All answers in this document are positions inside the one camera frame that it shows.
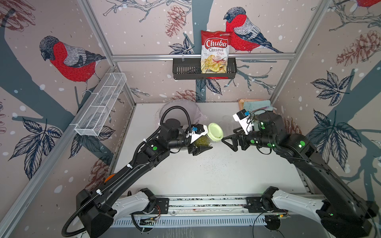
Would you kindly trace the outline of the green lid mung bean jar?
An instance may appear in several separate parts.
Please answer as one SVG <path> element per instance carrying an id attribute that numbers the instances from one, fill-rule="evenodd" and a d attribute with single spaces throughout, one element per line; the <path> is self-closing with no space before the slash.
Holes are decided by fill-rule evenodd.
<path id="1" fill-rule="evenodd" d="M 224 137 L 222 128 L 216 123 L 210 123 L 207 129 L 208 133 L 194 142 L 196 147 L 211 146 L 213 143 L 220 142 Z"/>

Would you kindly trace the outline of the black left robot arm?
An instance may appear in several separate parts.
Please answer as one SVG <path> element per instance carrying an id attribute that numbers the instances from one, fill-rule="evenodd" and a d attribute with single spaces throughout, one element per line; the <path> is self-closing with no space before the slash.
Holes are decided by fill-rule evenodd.
<path id="1" fill-rule="evenodd" d="M 136 195 L 130 196 L 131 201 L 124 205 L 123 209 L 117 209 L 120 205 L 118 200 L 123 193 L 166 159 L 172 149 L 187 147 L 190 154 L 199 154 L 194 148 L 194 142 L 209 133 L 208 126 L 189 125 L 183 131 L 184 138 L 180 138 L 179 134 L 182 131 L 177 119 L 168 119 L 161 123 L 151 136 L 138 145 L 132 160 L 125 167 L 93 190 L 82 190 L 76 197 L 77 210 L 64 224 L 62 236 L 67 238 L 87 232 L 90 237 L 98 238 L 120 216 L 153 206 L 154 194 L 148 189 L 142 189 Z"/>

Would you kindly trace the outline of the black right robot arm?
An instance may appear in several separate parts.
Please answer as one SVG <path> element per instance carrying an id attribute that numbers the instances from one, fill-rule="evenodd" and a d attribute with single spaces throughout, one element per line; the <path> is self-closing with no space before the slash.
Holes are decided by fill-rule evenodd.
<path id="1" fill-rule="evenodd" d="M 233 115 L 240 124 L 222 142 L 233 151 L 269 148 L 303 172 L 322 192 L 324 199 L 309 199 L 270 186 L 262 194 L 265 211 L 288 210 L 320 223 L 336 238 L 363 238 L 371 234 L 379 207 L 365 201 L 350 189 L 324 162 L 317 148 L 301 134 L 289 134 L 280 115 L 265 111 L 256 116 L 258 130 L 250 122 L 250 113 L 241 110 Z"/>

